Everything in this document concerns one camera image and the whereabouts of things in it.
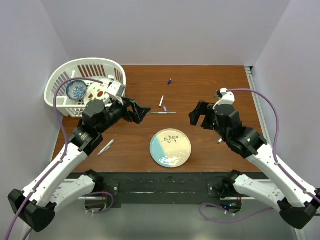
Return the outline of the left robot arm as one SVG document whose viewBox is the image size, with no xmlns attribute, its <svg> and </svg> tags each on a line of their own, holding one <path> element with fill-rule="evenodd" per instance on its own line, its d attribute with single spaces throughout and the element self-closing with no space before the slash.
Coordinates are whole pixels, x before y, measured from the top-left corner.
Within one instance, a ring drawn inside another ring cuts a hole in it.
<svg viewBox="0 0 320 240">
<path fill-rule="evenodd" d="M 43 172 L 22 190 L 13 189 L 8 200 L 15 214 L 31 230 L 41 232 L 53 221 L 58 211 L 83 196 L 99 196 L 104 179 L 93 170 L 85 171 L 68 186 L 63 181 L 103 141 L 103 133 L 123 119 L 141 124 L 150 108 L 139 106 L 134 99 L 121 98 L 106 107 L 100 100 L 86 105 L 77 128 L 67 138 L 60 152 Z"/>
</svg>

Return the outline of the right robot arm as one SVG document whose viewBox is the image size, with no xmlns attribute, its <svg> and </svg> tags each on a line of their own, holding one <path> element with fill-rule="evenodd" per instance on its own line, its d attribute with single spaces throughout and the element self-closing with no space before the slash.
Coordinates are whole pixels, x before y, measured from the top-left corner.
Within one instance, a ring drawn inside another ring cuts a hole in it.
<svg viewBox="0 0 320 240">
<path fill-rule="evenodd" d="M 192 126 L 204 116 L 203 129 L 215 131 L 234 153 L 255 165 L 275 185 L 263 185 L 240 171 L 232 170 L 216 188 L 222 198 L 236 194 L 252 197 L 276 210 L 287 224 L 298 230 L 316 216 L 320 207 L 320 190 L 275 157 L 267 140 L 255 129 L 242 124 L 233 105 L 199 101 L 188 116 Z"/>
</svg>

